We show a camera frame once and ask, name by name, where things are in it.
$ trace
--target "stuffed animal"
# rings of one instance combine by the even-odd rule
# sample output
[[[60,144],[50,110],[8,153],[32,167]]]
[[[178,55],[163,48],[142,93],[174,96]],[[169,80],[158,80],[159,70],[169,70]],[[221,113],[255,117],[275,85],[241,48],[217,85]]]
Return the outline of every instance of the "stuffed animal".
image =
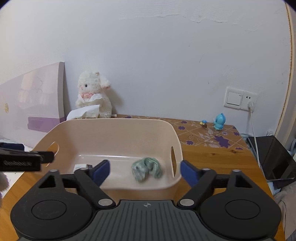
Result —
[[[81,108],[90,105],[100,105],[99,117],[111,118],[112,105],[105,93],[110,88],[110,82],[99,72],[84,71],[78,80],[78,99],[76,107]]]

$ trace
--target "beige basket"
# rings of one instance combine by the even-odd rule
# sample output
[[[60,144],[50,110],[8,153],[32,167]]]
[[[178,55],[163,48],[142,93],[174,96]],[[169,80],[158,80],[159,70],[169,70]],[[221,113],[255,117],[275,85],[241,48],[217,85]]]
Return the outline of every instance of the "beige basket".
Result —
[[[162,120],[69,120],[53,128],[34,150],[52,148],[57,149],[55,161],[43,167],[41,175],[50,169],[73,173],[75,164],[95,166],[110,160],[110,175],[101,188],[116,202],[173,199],[181,178],[181,144],[172,125]],[[131,165],[143,157],[159,161],[163,170],[160,179],[149,176],[143,183],[136,182]]]

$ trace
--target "white cable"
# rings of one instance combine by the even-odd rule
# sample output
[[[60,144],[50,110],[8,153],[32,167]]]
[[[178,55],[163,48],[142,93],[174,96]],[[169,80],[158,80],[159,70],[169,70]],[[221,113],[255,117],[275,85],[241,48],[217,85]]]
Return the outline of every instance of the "white cable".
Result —
[[[255,147],[256,147],[256,157],[257,157],[257,162],[258,162],[258,165],[261,166],[261,165],[260,165],[260,162],[259,162],[258,146],[257,146],[257,141],[256,141],[255,131],[254,131],[254,127],[253,127],[253,116],[252,116],[253,111],[250,110],[250,113],[251,113],[252,131],[253,131],[253,136],[254,136],[254,141],[255,141]]]
[[[248,137],[252,137],[253,136],[252,134],[248,134],[248,133],[240,133],[240,135],[245,135],[245,136],[248,136]]]

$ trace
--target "pink bow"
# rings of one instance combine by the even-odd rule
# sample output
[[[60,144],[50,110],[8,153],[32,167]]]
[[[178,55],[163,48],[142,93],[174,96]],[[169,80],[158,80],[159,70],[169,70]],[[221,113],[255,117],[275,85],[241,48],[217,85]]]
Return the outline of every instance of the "pink bow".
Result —
[[[82,93],[80,94],[80,96],[82,97],[82,99],[89,99],[93,96],[93,93]]]

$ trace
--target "power outlet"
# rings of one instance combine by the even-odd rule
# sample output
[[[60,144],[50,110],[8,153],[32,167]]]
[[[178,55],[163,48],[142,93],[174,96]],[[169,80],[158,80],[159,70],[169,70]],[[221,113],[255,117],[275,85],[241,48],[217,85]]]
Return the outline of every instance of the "power outlet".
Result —
[[[242,96],[242,102],[240,104],[240,109],[249,111],[248,103],[250,101],[252,101],[254,103],[254,108],[255,108],[256,101],[257,101],[257,94],[251,93],[251,92],[248,92],[248,91],[244,91],[243,96]]]

